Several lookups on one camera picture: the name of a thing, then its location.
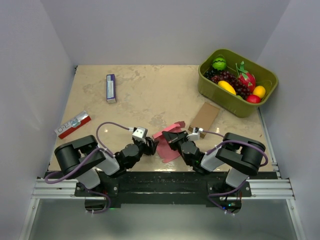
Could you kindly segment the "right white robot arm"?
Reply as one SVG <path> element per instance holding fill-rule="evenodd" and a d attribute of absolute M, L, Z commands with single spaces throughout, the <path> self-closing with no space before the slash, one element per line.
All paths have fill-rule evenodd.
<path fill-rule="evenodd" d="M 214 148 L 203 152 L 195 143 L 201 133 L 212 134 L 199 127 L 195 127 L 190 134 L 186 131 L 162 132 L 169 147 L 177 151 L 195 172 L 207 175 L 223 164 L 230 166 L 222 185 L 227 196 L 235 196 L 241 190 L 241 184 L 248 177 L 256 176 L 259 169 L 269 162 L 263 143 L 231 132 L 223 135 L 222 142 Z"/>

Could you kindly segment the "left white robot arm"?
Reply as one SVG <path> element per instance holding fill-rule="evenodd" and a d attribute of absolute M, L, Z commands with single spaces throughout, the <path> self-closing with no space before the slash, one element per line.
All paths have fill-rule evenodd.
<path fill-rule="evenodd" d="M 150 137 L 146 137 L 145 142 L 134 139 L 133 143 L 110 155 L 98 145 L 93 135 L 88 135 L 60 145 L 54 154 L 63 173 L 63 180 L 76 179 L 92 196 L 99 196 L 104 190 L 104 184 L 95 168 L 112 178 L 118 177 L 133 168 L 143 155 L 154 155 L 158 144 Z"/>

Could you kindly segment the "pink paper box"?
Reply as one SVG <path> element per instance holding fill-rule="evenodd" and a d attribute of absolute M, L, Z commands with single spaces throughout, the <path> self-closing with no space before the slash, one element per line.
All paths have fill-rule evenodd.
<path fill-rule="evenodd" d="M 184 121 L 178 121 L 152 135 L 153 139 L 156 142 L 158 142 L 156 152 L 158 153 L 159 157 L 162 159 L 163 163 L 165 164 L 169 163 L 180 156 L 180 154 L 177 151 L 172 150 L 170 148 L 165 137 L 163 136 L 163 131 L 178 133 L 178 132 L 181 132 L 182 128 L 184 128 L 185 126 L 186 126 L 186 123 Z"/>

